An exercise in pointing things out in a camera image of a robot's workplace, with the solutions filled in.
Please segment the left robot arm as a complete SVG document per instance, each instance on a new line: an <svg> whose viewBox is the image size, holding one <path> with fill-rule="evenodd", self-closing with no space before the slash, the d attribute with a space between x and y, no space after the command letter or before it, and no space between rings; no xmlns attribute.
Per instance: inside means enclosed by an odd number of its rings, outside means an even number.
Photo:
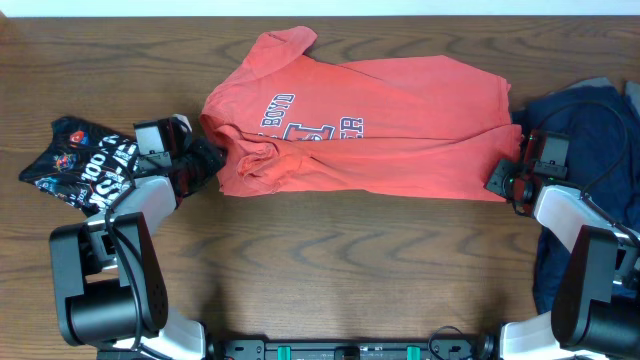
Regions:
<svg viewBox="0 0 640 360"><path fill-rule="evenodd" d="M58 327L99 359L211 359L205 326L170 306L152 236L225 163L180 114L134 127L139 171L84 222L49 239Z"/></svg>

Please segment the red soccer t-shirt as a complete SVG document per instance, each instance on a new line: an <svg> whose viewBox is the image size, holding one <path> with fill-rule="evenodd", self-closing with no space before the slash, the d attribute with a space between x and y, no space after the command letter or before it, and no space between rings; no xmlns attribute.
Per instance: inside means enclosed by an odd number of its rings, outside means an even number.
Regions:
<svg viewBox="0 0 640 360"><path fill-rule="evenodd" d="M319 62L316 38L304 26L261 34L207 98L223 193L492 199L486 181L522 140L504 78L442 55Z"/></svg>

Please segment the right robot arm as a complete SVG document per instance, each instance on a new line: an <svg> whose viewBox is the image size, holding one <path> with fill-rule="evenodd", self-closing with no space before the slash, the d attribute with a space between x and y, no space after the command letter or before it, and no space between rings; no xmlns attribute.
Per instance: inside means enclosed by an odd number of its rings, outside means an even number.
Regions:
<svg viewBox="0 0 640 360"><path fill-rule="evenodd" d="M476 345L477 359L636 359L639 301L613 288L639 286L639 234L567 182L567 136L534 130L519 162L503 159L486 184L516 214L535 219L569 251L550 311L503 325Z"/></svg>

